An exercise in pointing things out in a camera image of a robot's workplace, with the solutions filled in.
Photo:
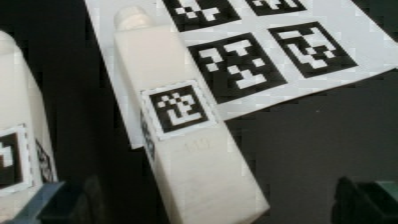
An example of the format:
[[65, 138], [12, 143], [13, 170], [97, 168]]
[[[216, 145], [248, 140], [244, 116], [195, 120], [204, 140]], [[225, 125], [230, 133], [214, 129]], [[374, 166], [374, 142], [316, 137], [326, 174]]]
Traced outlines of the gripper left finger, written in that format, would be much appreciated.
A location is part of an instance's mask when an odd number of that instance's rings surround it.
[[99, 179], [45, 183], [5, 224], [106, 224]]

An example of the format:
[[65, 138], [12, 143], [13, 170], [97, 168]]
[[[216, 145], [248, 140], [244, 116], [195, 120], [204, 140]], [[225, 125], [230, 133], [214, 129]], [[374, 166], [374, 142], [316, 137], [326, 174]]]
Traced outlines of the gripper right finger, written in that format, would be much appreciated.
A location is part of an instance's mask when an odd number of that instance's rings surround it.
[[337, 181], [332, 224], [398, 224], [398, 181]]

